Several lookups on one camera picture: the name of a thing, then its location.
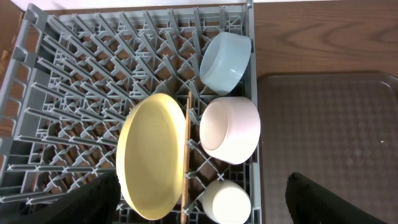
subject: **bowl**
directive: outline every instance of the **bowl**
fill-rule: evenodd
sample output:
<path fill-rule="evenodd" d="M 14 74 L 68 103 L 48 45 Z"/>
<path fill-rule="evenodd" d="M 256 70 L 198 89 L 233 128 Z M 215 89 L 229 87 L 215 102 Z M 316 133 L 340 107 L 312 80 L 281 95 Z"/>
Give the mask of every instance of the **bowl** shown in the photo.
<path fill-rule="evenodd" d="M 239 83 L 251 54 L 249 37 L 219 33 L 207 47 L 200 65 L 200 80 L 220 96 L 231 92 Z"/>
<path fill-rule="evenodd" d="M 230 164 L 241 164 L 253 154 L 260 138 L 258 110 L 246 97 L 221 97 L 203 112 L 199 135 L 205 152 Z"/>

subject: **dishwasher rack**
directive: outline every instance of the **dishwasher rack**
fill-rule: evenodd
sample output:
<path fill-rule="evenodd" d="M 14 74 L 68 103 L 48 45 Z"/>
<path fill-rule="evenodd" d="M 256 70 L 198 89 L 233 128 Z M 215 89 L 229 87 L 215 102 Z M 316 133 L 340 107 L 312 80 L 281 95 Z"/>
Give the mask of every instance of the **dishwasher rack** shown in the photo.
<path fill-rule="evenodd" d="M 258 149 L 233 166 L 206 155 L 198 137 L 201 115 L 216 98 L 201 83 L 199 67 L 219 32 L 247 35 L 254 46 L 252 4 L 59 17 L 30 4 L 0 90 L 1 125 L 11 127 L 0 139 L 0 220 L 30 214 L 114 172 L 118 136 L 130 110 L 153 93 L 172 96 L 184 110 L 191 91 L 188 222 L 208 221 L 200 204 L 203 191 L 212 180 L 230 179 L 251 197 L 248 222 L 261 223 Z M 257 104 L 254 47 L 232 95 Z M 177 204 L 151 223 L 178 223 L 179 217 Z M 121 196 L 115 223 L 129 222 L 148 221 Z"/>

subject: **wooden surface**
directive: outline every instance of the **wooden surface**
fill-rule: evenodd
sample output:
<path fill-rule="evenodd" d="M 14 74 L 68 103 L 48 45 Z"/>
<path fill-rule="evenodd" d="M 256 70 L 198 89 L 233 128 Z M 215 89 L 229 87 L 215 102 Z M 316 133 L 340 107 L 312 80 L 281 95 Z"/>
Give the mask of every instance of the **wooden surface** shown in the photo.
<path fill-rule="evenodd" d="M 188 141 L 191 139 L 191 119 L 189 117 L 189 111 L 192 108 L 192 92 L 189 91 L 187 98 L 187 110 L 185 112 L 185 145 L 184 145 L 184 168 L 183 168 L 183 180 L 182 180 L 182 199 L 181 199 L 181 224 L 186 224 L 187 216 L 184 214 L 184 207 L 188 203 L 188 179 L 185 178 L 185 173 L 189 171 L 189 155 L 190 148 L 188 147 Z"/>
<path fill-rule="evenodd" d="M 380 70 L 398 75 L 398 1 L 255 4 L 257 76 Z"/>

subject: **chopstick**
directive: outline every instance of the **chopstick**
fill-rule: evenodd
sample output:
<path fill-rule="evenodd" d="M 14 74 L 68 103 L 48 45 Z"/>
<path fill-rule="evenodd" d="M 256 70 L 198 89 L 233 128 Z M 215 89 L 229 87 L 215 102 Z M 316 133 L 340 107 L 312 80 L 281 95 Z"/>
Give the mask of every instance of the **chopstick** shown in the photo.
<path fill-rule="evenodd" d="M 189 118 L 189 110 L 192 107 L 192 92 L 189 91 L 187 98 L 187 110 L 185 112 L 185 145 L 184 145 L 184 168 L 182 180 L 182 199 L 181 199 L 181 224 L 186 224 L 187 216 L 184 214 L 184 207 L 188 202 L 188 179 L 185 173 L 189 171 L 189 154 L 188 141 L 191 138 L 191 119 Z"/>

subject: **rack tine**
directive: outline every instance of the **rack tine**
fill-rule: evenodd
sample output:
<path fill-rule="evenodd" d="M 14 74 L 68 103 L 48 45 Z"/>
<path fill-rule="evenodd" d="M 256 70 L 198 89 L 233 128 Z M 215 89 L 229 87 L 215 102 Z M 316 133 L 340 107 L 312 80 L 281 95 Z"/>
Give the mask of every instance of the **rack tine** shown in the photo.
<path fill-rule="evenodd" d="M 66 78 L 67 80 L 70 80 L 70 74 L 67 73 L 66 71 L 62 70 L 58 66 L 54 65 L 53 63 L 49 62 L 48 60 L 44 58 L 39 58 L 37 63 L 43 65 L 44 67 L 48 68 L 49 70 L 53 71 L 53 73 L 61 76 L 62 78 Z"/>
<path fill-rule="evenodd" d="M 157 57 L 157 52 L 156 49 L 152 46 L 152 44 L 149 42 L 147 36 L 145 34 L 141 34 L 139 38 L 142 41 L 142 44 L 144 44 L 145 48 L 152 53 L 153 56 Z"/>
<path fill-rule="evenodd" d="M 88 84 L 87 82 L 82 82 L 80 86 L 83 89 L 87 90 L 88 92 L 101 98 L 102 100 L 108 99 L 108 97 L 106 96 L 106 93 L 104 93 L 103 91 L 100 91 L 98 88 L 93 87 L 92 85 Z"/>
<path fill-rule="evenodd" d="M 68 85 L 64 84 L 64 83 L 57 83 L 56 87 L 58 87 L 59 89 L 71 94 L 74 97 L 77 97 L 79 99 L 84 100 L 85 99 L 85 95 L 83 93 L 81 93 L 80 91 L 73 89 L 72 87 L 69 87 Z"/>
<path fill-rule="evenodd" d="M 58 43 L 58 41 L 56 41 L 51 36 L 46 35 L 43 39 L 48 44 L 50 44 L 53 48 L 59 50 L 63 55 L 67 56 L 71 60 L 75 60 L 75 55 L 73 53 L 71 53 L 66 47 L 60 45 L 60 43 Z"/>
<path fill-rule="evenodd" d="M 150 91 L 148 91 L 144 86 L 141 85 L 141 83 L 139 82 L 134 82 L 132 84 L 132 86 L 139 91 L 142 95 L 144 95 L 145 97 L 150 95 Z"/>
<path fill-rule="evenodd" d="M 129 44 L 124 40 L 124 38 L 121 34 L 116 34 L 114 37 L 119 42 L 121 47 L 126 51 L 126 53 L 130 55 L 130 57 L 136 56 L 136 53 L 132 50 L 132 48 L 129 46 Z"/>
<path fill-rule="evenodd" d="M 193 97 L 195 99 L 199 99 L 198 87 L 194 80 L 189 83 L 189 89 L 192 92 Z"/>
<path fill-rule="evenodd" d="M 132 102 L 129 94 L 113 82 L 107 82 L 106 86 L 118 94 L 122 99 Z"/>
<path fill-rule="evenodd" d="M 40 83 L 37 83 L 37 82 L 34 82 L 32 84 L 32 87 L 37 89 L 37 90 L 42 91 L 43 93 L 49 94 L 51 96 L 54 96 L 54 97 L 56 97 L 58 99 L 63 99 L 63 97 L 64 97 L 63 94 L 61 94 L 61 93 L 59 93 L 59 92 L 57 92 L 57 91 L 55 91 L 55 90 L 53 90 L 53 89 L 51 89 L 51 88 L 49 88 L 47 86 L 44 86 L 44 85 L 42 85 Z"/>
<path fill-rule="evenodd" d="M 92 58 L 87 58 L 85 60 L 91 67 L 93 67 L 97 72 L 99 72 L 101 75 L 103 75 L 105 78 L 113 80 L 112 74 L 107 71 L 102 65 L 100 65 L 96 60 L 93 60 Z"/>
<path fill-rule="evenodd" d="M 78 108 L 76 110 L 76 113 L 78 113 L 78 114 L 80 114 L 82 116 L 85 116 L 85 117 L 87 117 L 89 119 L 95 120 L 95 121 L 99 121 L 99 122 L 103 121 L 103 118 L 100 115 L 98 115 L 96 113 L 93 113 L 91 111 L 88 111 L 88 110 L 84 110 L 84 109 Z"/>
<path fill-rule="evenodd" d="M 98 46 L 99 49 L 101 49 L 109 57 L 114 56 L 113 51 L 107 45 L 105 45 L 104 42 L 96 34 L 91 35 L 90 39 Z"/>
<path fill-rule="evenodd" d="M 79 36 L 77 36 L 77 34 L 75 34 L 74 31 L 72 31 L 67 25 L 65 25 L 57 16 L 50 16 L 50 22 L 61 28 L 61 30 L 63 30 L 67 34 L 72 35 L 77 39 L 79 38 Z"/>
<path fill-rule="evenodd" d="M 71 119 L 71 120 L 74 120 L 74 121 L 81 121 L 81 117 L 80 116 L 78 116 L 78 115 L 76 115 L 74 113 L 69 113 L 69 112 L 66 112 L 64 110 L 60 110 L 58 108 L 53 108 L 51 110 L 51 112 L 53 114 L 56 114 L 56 115 L 60 116 L 60 117 L 68 118 L 68 119 Z"/>
<path fill-rule="evenodd" d="M 193 72 L 195 73 L 195 78 L 200 76 L 200 71 L 199 71 L 199 63 L 196 55 L 191 56 L 191 64 L 193 68 Z"/>
<path fill-rule="evenodd" d="M 77 65 L 75 62 L 71 62 L 70 60 L 68 60 L 67 58 L 63 58 L 62 59 L 62 63 L 64 63 L 66 66 L 70 67 L 71 69 L 73 69 L 74 71 L 76 71 L 78 74 L 80 74 L 81 76 L 83 76 L 86 79 L 90 79 L 91 76 L 88 72 L 84 71 L 84 69 L 82 69 L 79 65 Z"/>
<path fill-rule="evenodd" d="M 195 52 L 198 56 L 201 56 L 201 48 L 199 43 L 199 36 L 196 31 L 192 32 L 193 46 L 195 47 Z"/>
<path fill-rule="evenodd" d="M 136 60 L 138 61 L 139 66 L 141 66 L 142 69 L 148 74 L 150 77 L 155 78 L 155 73 L 152 71 L 152 69 L 149 68 L 148 64 L 141 59 L 140 57 L 136 57 Z"/>
<path fill-rule="evenodd" d="M 123 116 L 123 115 L 121 115 L 119 113 L 116 113 L 116 112 L 114 112 L 112 110 L 109 110 L 109 109 L 105 109 L 104 110 L 104 114 L 106 116 L 109 116 L 110 118 L 115 119 L 115 120 L 117 120 L 119 122 L 122 122 L 122 123 L 124 123 L 124 121 L 126 120 L 125 116 Z"/>
<path fill-rule="evenodd" d="M 97 12 L 95 14 L 95 19 L 101 24 L 102 27 L 108 32 L 109 35 L 114 36 L 116 33 L 112 29 L 112 27 L 106 22 L 105 18 L 101 15 L 101 13 Z"/>
<path fill-rule="evenodd" d="M 152 31 L 152 33 L 158 37 L 159 33 L 157 31 L 156 26 L 154 25 L 154 22 L 152 21 L 152 19 L 150 18 L 150 15 L 148 13 L 148 10 L 144 10 L 144 12 L 142 13 L 142 15 L 144 16 L 145 21 L 147 22 L 149 29 Z"/>
<path fill-rule="evenodd" d="M 114 66 L 117 67 L 121 72 L 123 72 L 123 74 L 125 74 L 127 77 L 131 77 L 130 70 L 122 63 L 122 61 L 120 61 L 117 56 L 113 56 L 111 58 L 111 62 L 113 62 Z"/>
<path fill-rule="evenodd" d="M 198 34 L 201 35 L 201 22 L 199 16 L 199 8 L 193 8 L 193 17 L 195 19 L 195 26 L 197 27 Z"/>
<path fill-rule="evenodd" d="M 167 40 L 167 43 L 169 44 L 171 50 L 173 51 L 173 53 L 175 55 L 179 55 L 180 52 L 178 52 L 178 48 L 175 45 L 174 38 L 170 35 L 169 32 L 166 33 L 166 40 Z"/>
<path fill-rule="evenodd" d="M 167 68 L 167 70 L 170 72 L 170 74 L 171 74 L 173 77 L 178 78 L 177 71 L 176 71 L 176 69 L 174 68 L 174 66 L 172 65 L 172 62 L 170 61 L 170 58 L 169 58 L 167 55 L 165 55 L 165 56 L 163 57 L 163 62 L 165 63 L 166 68 Z"/>
<path fill-rule="evenodd" d="M 48 112 L 44 112 L 33 108 L 26 108 L 25 113 L 29 113 L 51 121 L 56 121 L 56 122 L 60 121 L 60 118 L 54 114 L 50 114 Z"/>
<path fill-rule="evenodd" d="M 169 14 L 170 23 L 173 27 L 175 35 L 180 35 L 180 28 L 178 26 L 177 20 L 175 19 L 173 9 L 169 9 L 168 14 Z"/>
<path fill-rule="evenodd" d="M 126 29 L 129 31 L 129 33 L 133 35 L 133 37 L 139 38 L 137 30 L 131 25 L 129 19 L 127 18 L 124 12 L 120 13 L 119 18 L 122 21 L 122 23 L 126 26 Z"/>
<path fill-rule="evenodd" d="M 76 37 L 70 35 L 69 37 L 67 37 L 67 40 L 69 40 L 79 51 L 83 52 L 87 57 L 95 58 L 92 51 L 83 44 L 81 44 L 80 40 L 76 39 Z"/>
<path fill-rule="evenodd" d="M 225 19 L 225 6 L 220 6 L 220 28 L 225 29 L 226 19 Z"/>
<path fill-rule="evenodd" d="M 84 22 L 83 19 L 78 14 L 72 15 L 73 21 L 75 21 L 84 31 L 89 34 L 94 34 L 94 31 L 88 27 L 88 25 Z"/>

